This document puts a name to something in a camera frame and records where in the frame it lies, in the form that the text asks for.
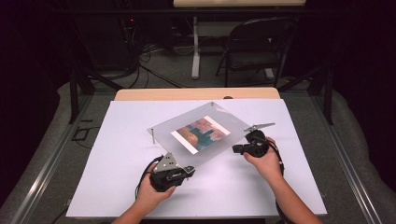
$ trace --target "person's right hand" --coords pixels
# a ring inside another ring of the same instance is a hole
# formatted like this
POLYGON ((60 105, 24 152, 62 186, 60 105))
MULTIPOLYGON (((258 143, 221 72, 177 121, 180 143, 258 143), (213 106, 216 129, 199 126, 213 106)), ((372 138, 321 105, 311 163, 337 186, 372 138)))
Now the person's right hand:
MULTIPOLYGON (((266 137, 265 139, 275 143, 274 139, 270 137, 266 137)), ((245 159, 253 164, 259 174, 267 181, 275 177, 282 177, 282 173, 280 172, 279 159, 275 153, 275 150, 270 146, 268 148, 267 153, 260 157, 256 158, 251 156, 248 153, 244 153, 245 159)))

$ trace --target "finger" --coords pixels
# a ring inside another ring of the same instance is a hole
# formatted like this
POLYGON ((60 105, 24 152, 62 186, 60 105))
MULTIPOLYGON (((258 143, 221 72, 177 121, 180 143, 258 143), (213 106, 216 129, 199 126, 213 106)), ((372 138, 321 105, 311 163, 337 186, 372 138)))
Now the finger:
POLYGON ((170 197, 176 190, 176 186, 172 186, 171 188, 166 190, 166 194, 168 195, 168 197, 170 197))
POLYGON ((150 167, 148 168, 148 173, 150 173, 152 170, 154 170, 154 168, 157 166, 157 162, 156 163, 152 163, 151 165, 150 165, 150 167))
POLYGON ((267 141, 270 141, 270 142, 272 142, 272 143, 275 143, 275 140, 272 138, 272 137, 265 137, 265 139, 267 140, 267 141))
POLYGON ((274 150, 272 147, 268 147, 267 153, 268 153, 268 152, 275 152, 275 150, 274 150))
POLYGON ((245 160, 247 160, 248 162, 251 162, 251 160, 253 160, 254 158, 252 155, 248 154, 247 152, 244 152, 244 157, 245 160))

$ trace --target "table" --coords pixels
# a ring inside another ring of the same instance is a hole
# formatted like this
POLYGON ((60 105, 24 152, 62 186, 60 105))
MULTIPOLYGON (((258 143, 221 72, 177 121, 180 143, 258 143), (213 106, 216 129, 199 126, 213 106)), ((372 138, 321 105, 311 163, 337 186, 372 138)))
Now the table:
MULTIPOLYGON (((286 166, 285 178, 315 214, 327 214, 277 90, 215 88, 119 91, 107 110, 67 216, 119 216, 134 202, 134 187, 144 168, 166 153, 158 144, 152 145, 147 128, 208 102, 219 104, 247 123, 275 122, 264 132, 277 141, 286 166), (225 96, 234 99, 221 100, 225 96)), ((194 176, 147 218, 272 216, 277 216, 277 211, 271 189, 252 165, 230 149, 198 167, 194 176)))
MULTIPOLYGON (((175 0, 174 7, 301 7, 305 0, 175 0)), ((228 36, 231 30, 241 22, 198 22, 193 18, 194 56, 191 78, 199 78, 200 50, 198 36, 228 36)), ((266 73, 272 75, 271 69, 266 73)))

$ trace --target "wrist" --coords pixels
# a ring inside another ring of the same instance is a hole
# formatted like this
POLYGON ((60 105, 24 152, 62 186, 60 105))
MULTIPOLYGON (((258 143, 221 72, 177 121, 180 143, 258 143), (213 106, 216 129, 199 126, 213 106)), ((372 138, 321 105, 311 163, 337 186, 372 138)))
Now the wrist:
POLYGON ((264 179, 268 182, 271 187, 285 183, 285 178, 282 175, 274 174, 265 176, 264 179))

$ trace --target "desk leg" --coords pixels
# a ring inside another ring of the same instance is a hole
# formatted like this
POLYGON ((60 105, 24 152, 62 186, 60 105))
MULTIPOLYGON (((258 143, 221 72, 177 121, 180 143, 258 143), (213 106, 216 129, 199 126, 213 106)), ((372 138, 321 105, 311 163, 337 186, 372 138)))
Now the desk leg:
POLYGON ((192 61, 192 79, 198 79, 199 77, 199 46, 198 46, 198 21, 197 18, 194 17, 194 58, 192 61))

